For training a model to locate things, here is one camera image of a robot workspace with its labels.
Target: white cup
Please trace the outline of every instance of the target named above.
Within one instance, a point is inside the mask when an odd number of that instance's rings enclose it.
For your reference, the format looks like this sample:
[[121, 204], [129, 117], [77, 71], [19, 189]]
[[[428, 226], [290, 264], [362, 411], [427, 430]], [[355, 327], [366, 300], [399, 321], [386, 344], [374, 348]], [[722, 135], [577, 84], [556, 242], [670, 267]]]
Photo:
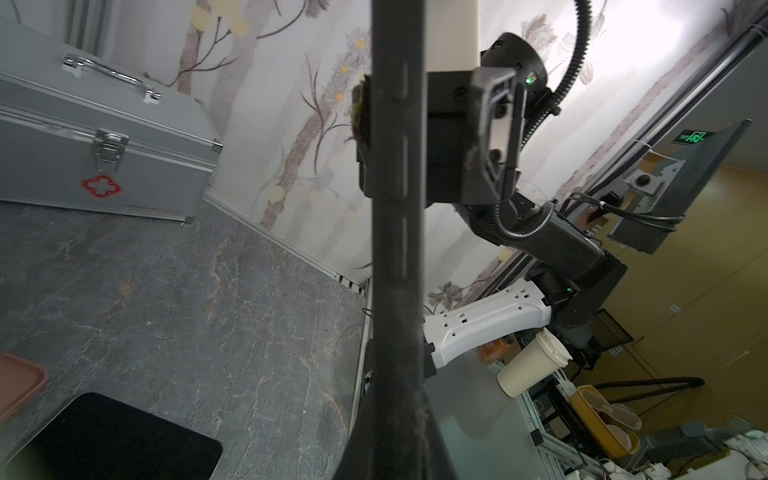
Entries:
[[566, 367], [571, 359], [560, 340], [543, 329], [498, 373], [496, 379], [504, 393], [514, 398], [555, 370]]

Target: metal case handle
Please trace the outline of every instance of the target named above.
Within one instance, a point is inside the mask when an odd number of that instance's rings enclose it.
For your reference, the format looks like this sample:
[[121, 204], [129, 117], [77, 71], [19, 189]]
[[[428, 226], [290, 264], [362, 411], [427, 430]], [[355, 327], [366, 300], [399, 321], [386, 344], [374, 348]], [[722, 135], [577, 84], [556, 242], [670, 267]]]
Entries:
[[100, 71], [103, 74], [107, 74], [110, 77], [142, 88], [144, 90], [144, 101], [153, 104], [160, 103], [159, 100], [162, 95], [155, 91], [148, 83], [139, 80], [138, 78], [131, 77], [130, 75], [122, 73], [121, 71], [117, 71], [112, 67], [108, 67], [107, 65], [91, 60], [90, 58], [86, 58], [81, 55], [65, 55], [64, 63], [62, 66], [66, 68], [72, 68], [75, 71], [80, 71], [80, 69], [83, 67], [93, 68], [94, 70]]

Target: gray ceiling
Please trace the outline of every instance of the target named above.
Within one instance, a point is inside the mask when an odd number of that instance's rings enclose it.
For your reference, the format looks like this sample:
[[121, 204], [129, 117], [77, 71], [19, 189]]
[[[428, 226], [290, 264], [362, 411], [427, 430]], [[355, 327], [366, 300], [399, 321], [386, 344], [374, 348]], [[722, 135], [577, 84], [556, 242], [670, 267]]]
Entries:
[[768, 171], [768, 45], [762, 43], [722, 83], [699, 103], [660, 143], [658, 150], [672, 153], [683, 145], [671, 144], [683, 130], [720, 131], [749, 118], [753, 121], [726, 162]]

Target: pink tray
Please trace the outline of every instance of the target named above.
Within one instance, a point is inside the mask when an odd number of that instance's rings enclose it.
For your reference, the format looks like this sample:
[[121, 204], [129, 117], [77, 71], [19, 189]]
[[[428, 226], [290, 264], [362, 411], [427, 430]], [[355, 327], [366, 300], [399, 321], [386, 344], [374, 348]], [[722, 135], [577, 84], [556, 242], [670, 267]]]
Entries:
[[48, 381], [41, 366], [13, 355], [0, 353], [0, 422], [31, 399]]

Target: floral wallpaper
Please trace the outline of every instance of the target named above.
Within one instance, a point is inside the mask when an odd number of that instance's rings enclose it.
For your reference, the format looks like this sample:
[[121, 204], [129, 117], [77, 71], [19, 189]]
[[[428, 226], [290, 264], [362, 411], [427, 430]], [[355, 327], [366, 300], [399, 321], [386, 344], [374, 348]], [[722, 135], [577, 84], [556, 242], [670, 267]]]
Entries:
[[[591, 47], [563, 112], [528, 142], [520, 188], [562, 198], [610, 156], [766, 0], [597, 0]], [[370, 201], [358, 188], [349, 99], [370, 69], [362, 0], [122, 2], [108, 61], [201, 99], [224, 149], [208, 194], [351, 280], [371, 274]], [[554, 89], [575, 41], [571, 0], [480, 0], [480, 45], [512, 31]], [[450, 205], [425, 212], [425, 306], [450, 310], [511, 250]]]

